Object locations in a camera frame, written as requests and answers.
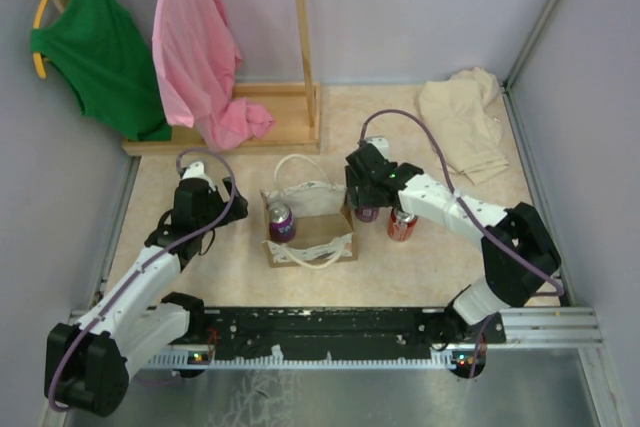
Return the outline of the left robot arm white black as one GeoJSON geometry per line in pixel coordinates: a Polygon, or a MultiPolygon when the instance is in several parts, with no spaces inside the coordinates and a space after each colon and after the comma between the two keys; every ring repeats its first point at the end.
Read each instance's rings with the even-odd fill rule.
{"type": "Polygon", "coordinates": [[[56,412],[89,411],[101,417],[122,402],[138,371],[171,342],[194,344],[208,331],[201,299],[172,292],[152,301],[190,261],[207,252],[206,236],[248,215],[248,202],[233,176],[222,199],[205,174],[185,175],[118,284],[73,324],[57,324],[46,343],[44,393],[56,412]]]}

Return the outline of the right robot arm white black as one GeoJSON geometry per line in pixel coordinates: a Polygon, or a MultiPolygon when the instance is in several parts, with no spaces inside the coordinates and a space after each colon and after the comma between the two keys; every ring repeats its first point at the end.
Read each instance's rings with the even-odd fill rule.
{"type": "Polygon", "coordinates": [[[470,342],[490,316],[545,296],[545,285],[551,288],[549,296],[563,295],[553,278],[560,254],[533,206],[479,201],[413,164],[387,159],[370,142],[361,142],[347,156],[345,180],[352,207],[390,207],[432,221],[481,252],[484,273],[445,307],[437,343],[470,342]]]}

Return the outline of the red can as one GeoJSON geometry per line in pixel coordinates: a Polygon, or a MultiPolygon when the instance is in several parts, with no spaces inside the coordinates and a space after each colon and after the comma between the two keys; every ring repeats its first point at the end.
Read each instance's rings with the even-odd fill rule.
{"type": "Polygon", "coordinates": [[[412,236],[417,222],[416,215],[393,208],[390,212],[387,234],[393,241],[405,242],[412,236]]]}

